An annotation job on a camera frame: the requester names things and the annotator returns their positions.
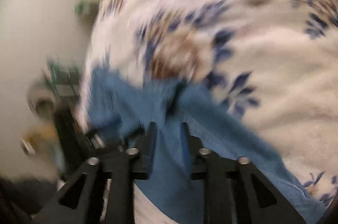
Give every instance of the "screw head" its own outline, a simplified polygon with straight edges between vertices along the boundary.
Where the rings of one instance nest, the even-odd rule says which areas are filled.
[[[203,147],[201,149],[198,150],[198,152],[202,155],[208,155],[211,153],[210,149],[206,148],[206,147]]]
[[[100,160],[97,157],[91,157],[87,160],[89,165],[96,165]]]
[[[131,147],[126,150],[126,153],[128,153],[129,155],[135,155],[139,153],[139,150],[135,147]]]
[[[241,165],[247,165],[249,164],[251,161],[248,157],[240,157],[238,159],[238,162],[241,164]]]

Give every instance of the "blue fabric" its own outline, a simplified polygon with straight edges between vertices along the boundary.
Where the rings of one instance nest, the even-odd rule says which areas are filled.
[[[285,168],[279,154],[257,135],[213,103],[205,86],[178,80],[145,83],[135,89],[106,68],[92,73],[88,108],[92,127],[114,124],[109,137],[126,137],[154,121],[158,127],[153,173],[137,181],[147,198],[164,214],[180,224],[202,224],[201,181],[191,181],[182,140],[181,123],[205,147],[220,156],[237,159],[247,156],[289,200],[308,224],[315,224],[325,207],[310,198],[301,183]]]

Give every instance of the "white wall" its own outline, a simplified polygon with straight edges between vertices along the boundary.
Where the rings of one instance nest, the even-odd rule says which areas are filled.
[[[46,58],[84,59],[91,27],[75,16],[75,1],[0,0],[0,175],[55,175],[51,167],[29,159],[19,140],[39,122],[26,92]]]

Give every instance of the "triangular cutout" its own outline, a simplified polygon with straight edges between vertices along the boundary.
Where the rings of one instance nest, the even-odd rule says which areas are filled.
[[[258,179],[254,174],[251,174],[251,181],[256,192],[259,207],[261,209],[267,208],[277,204],[277,200],[274,195],[268,190],[268,188]]]
[[[86,174],[83,173],[74,185],[60,198],[59,203],[71,209],[76,209],[86,182]]]

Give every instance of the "round gray object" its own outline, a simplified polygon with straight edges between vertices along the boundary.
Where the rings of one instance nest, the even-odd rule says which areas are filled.
[[[202,155],[208,155],[211,153],[210,149],[206,148],[206,147],[203,147],[201,149],[198,150],[198,152]]]
[[[99,159],[97,157],[91,157],[87,160],[89,165],[96,165],[99,162]]]
[[[249,164],[251,161],[248,157],[240,157],[238,159],[238,162],[241,164],[241,165],[247,165]]]
[[[129,155],[135,155],[139,153],[139,150],[135,147],[131,147],[126,150],[126,153],[128,153]]]

